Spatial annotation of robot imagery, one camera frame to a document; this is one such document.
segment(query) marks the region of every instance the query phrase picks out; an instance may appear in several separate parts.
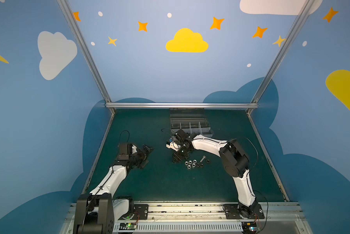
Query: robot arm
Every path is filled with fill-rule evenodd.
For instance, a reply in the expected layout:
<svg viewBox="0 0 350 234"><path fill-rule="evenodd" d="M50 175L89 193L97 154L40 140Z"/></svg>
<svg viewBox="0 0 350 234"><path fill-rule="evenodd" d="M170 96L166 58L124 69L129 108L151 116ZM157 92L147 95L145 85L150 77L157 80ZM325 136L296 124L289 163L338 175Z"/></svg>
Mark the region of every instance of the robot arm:
<svg viewBox="0 0 350 234"><path fill-rule="evenodd" d="M107 234L112 232L114 222L122 215L128 219L134 215L131 197L112 200L120 183L134 168L143 168L153 147L143 145L140 149L133 143L119 144L119 152L109 171L99 185L89 194L82 194L77 200L74 234Z"/></svg>
<svg viewBox="0 0 350 234"><path fill-rule="evenodd" d="M233 177L238 193L239 211L242 218L255 218L260 214L258 204L249 177L249 156L238 141L215 140L197 135L187 134L178 130L175 137L166 144L167 148L174 149L173 162L180 162L189 157L189 152L194 149L204 150L219 156L224 170Z"/></svg>

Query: painted mural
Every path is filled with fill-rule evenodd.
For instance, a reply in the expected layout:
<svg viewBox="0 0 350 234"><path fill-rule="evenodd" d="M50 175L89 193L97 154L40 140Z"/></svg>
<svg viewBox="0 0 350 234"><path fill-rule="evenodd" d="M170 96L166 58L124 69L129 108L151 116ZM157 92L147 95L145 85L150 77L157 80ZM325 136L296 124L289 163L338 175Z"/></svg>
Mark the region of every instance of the painted mural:
<svg viewBox="0 0 350 234"><path fill-rule="evenodd" d="M60 231L111 115L102 99L57 1L0 0L0 233Z"/></svg>
<svg viewBox="0 0 350 234"><path fill-rule="evenodd" d="M350 0L308 17L252 117L313 233L345 232L350 206L335 201L350 204Z"/></svg>
<svg viewBox="0 0 350 234"><path fill-rule="evenodd" d="M69 2L113 101L203 102L265 76L305 0Z"/></svg>

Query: dark green mat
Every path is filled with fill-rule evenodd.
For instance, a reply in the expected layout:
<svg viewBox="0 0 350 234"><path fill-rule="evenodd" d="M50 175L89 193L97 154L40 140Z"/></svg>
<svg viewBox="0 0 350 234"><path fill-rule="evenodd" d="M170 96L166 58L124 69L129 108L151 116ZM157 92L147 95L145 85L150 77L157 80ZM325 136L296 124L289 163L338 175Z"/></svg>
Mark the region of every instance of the dark green mat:
<svg viewBox="0 0 350 234"><path fill-rule="evenodd" d="M254 190L261 192L268 201L284 201L274 175L267 163L258 139L245 111L240 110L205 110L213 138L230 140L246 137L258 150L258 162L251 170L250 179ZM155 150L149 155L149 163L144 169L135 168L129 172L114 194L133 196L138 201L238 201L233 179L223 169L219 157L205 151L194 151L190 159L200 161L203 155L210 159L203 168L188 170L184 163L172 163L172 149L166 148L169 136L161 132L169 128L169 110L165 109L120 109L112 121L105 145L102 149L96 169L90 181L88 192L94 189L107 174L109 165L118 151L119 134L123 130L130 132L129 142L141 146L146 144ZM125 142L128 134L122 133ZM247 154L250 155L251 167L256 162L257 154L251 143L238 139ZM256 194L258 201L265 201Z"/></svg>

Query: white cloud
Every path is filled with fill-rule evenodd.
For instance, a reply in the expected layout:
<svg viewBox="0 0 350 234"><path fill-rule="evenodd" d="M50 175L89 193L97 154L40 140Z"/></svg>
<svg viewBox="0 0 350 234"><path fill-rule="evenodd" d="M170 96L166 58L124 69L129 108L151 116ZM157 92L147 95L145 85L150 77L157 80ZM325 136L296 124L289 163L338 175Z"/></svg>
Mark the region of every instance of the white cloud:
<svg viewBox="0 0 350 234"><path fill-rule="evenodd" d="M310 14L318 9L323 0L315 0ZM248 14L298 15L306 0L241 0L241 11Z"/></svg>
<svg viewBox="0 0 350 234"><path fill-rule="evenodd" d="M78 53L75 42L67 40L60 32L41 32L37 38L37 46L42 57L40 73L46 80L54 79Z"/></svg>

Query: metal screw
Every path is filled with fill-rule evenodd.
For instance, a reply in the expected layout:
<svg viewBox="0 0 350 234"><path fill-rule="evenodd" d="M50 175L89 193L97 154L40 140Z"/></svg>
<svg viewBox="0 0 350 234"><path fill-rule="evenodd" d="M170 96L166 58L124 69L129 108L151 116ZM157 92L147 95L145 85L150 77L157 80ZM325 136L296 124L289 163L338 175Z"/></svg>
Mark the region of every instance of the metal screw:
<svg viewBox="0 0 350 234"><path fill-rule="evenodd" d="M205 158L206 158L206 156L204 155L204 156L202 157L202 159L200 160L200 162L202 162Z"/></svg>

